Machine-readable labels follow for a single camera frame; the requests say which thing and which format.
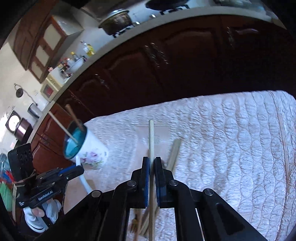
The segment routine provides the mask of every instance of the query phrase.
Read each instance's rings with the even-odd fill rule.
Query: cabinet handle
[[[44,140],[48,140],[47,136],[44,135],[44,134],[41,134],[41,137],[42,137]]]
[[[146,53],[148,54],[149,58],[151,59],[151,61],[156,65],[156,67],[160,67],[159,63],[157,62],[156,56],[154,53],[152,53],[151,49],[145,45],[144,46]]]
[[[238,34],[243,35],[243,34],[258,34],[259,31],[253,28],[246,28],[246,29],[242,29],[242,30],[235,30]]]
[[[102,80],[101,77],[98,74],[95,74],[96,78],[100,81],[100,84],[104,86],[106,89],[109,89],[109,86],[105,82],[105,80]]]
[[[235,49],[235,40],[234,40],[234,37],[233,37],[232,29],[230,27],[227,27],[227,33],[228,33],[229,44],[233,49]]]
[[[41,142],[42,144],[44,144],[44,145],[46,145],[46,146],[49,146],[48,141],[46,141],[46,140],[44,140],[44,139],[42,139],[42,138],[40,138],[39,140],[40,140],[40,142]]]
[[[78,104],[82,104],[82,103],[80,102],[80,100],[77,99],[76,96],[74,96],[72,93],[70,93],[70,96],[71,96],[75,101],[77,101]]]
[[[152,48],[156,51],[157,55],[160,56],[160,58],[164,61],[165,64],[168,64],[167,58],[164,54],[164,52],[160,51],[159,48],[155,43],[150,43]]]

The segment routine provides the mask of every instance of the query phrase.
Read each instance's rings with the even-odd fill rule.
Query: blue gripper pad
[[[156,200],[157,205],[160,207],[161,197],[166,196],[166,184],[165,176],[163,173],[163,166],[161,164],[161,158],[156,157],[154,159],[154,172],[155,172],[155,187],[156,187]]]
[[[149,158],[147,156],[143,157],[140,187],[144,196],[145,207],[148,206],[148,191],[149,191]]]

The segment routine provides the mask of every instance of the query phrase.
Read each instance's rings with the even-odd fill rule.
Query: bed
[[[100,170],[85,167],[93,188],[105,192],[130,179],[147,155],[150,119],[160,133],[156,144],[162,148],[155,152],[164,161],[173,141],[182,139],[175,179],[196,190],[212,188],[267,240],[285,240],[296,223],[293,96],[284,91],[199,96],[94,118],[85,125],[110,155]],[[71,180],[64,211],[85,196],[79,180]],[[176,240],[173,209],[160,210],[155,237]],[[128,232],[127,240],[132,238]]]

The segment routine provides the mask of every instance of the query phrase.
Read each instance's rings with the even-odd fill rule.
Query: cooking pot
[[[100,24],[106,34],[113,35],[120,30],[132,24],[131,18],[128,15],[129,10],[118,9],[111,12]]]
[[[33,128],[31,124],[26,119],[22,118],[20,122],[17,124],[17,127],[13,135],[22,143],[26,143],[32,131]]]

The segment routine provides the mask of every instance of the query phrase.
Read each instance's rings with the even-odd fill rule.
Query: wall cabinet
[[[40,32],[58,0],[38,0],[20,20],[13,51],[27,70]]]
[[[70,115],[58,104],[51,108],[51,112],[65,127],[70,124]],[[31,142],[33,165],[38,173],[73,164],[63,156],[64,136],[63,130],[47,115]]]
[[[71,16],[52,15],[49,18],[41,31],[29,66],[29,70],[40,83],[48,75],[48,67],[57,66],[60,57],[82,30]]]
[[[18,60],[40,83],[47,76],[48,67],[56,67],[83,30],[70,13],[51,14],[58,2],[37,1],[22,18],[15,37],[14,52]]]

